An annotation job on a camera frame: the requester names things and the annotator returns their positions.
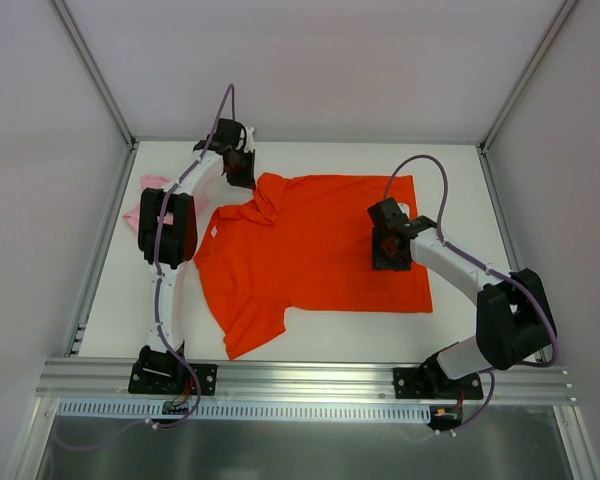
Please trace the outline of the orange t shirt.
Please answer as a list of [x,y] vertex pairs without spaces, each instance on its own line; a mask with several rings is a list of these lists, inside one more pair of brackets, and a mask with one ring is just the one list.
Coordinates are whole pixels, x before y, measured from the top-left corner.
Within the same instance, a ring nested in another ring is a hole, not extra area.
[[217,208],[194,256],[232,360],[282,335],[285,312],[430,314],[426,268],[372,267],[369,207],[385,176],[264,173],[252,200]]

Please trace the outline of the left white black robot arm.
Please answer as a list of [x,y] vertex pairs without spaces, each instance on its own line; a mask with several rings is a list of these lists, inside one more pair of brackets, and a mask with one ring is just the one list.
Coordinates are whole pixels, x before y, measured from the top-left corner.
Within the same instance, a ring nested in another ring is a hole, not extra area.
[[215,366],[183,364],[180,309],[187,269],[198,245],[196,207],[220,178],[234,187],[254,188],[254,167],[254,130],[221,118],[194,146],[192,164],[178,179],[142,191],[137,242],[149,267],[152,319],[132,369],[129,392],[183,398],[215,393]]

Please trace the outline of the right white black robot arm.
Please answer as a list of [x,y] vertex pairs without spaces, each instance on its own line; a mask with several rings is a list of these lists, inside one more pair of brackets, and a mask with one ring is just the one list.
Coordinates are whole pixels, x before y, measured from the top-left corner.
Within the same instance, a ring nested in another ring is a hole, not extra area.
[[372,267],[409,271],[423,266],[460,291],[476,308],[476,331],[424,360],[394,372],[399,398],[480,398],[481,373],[507,370],[545,347],[556,348],[557,329],[537,273],[501,273],[444,239],[426,216],[409,218],[393,198],[368,209]]

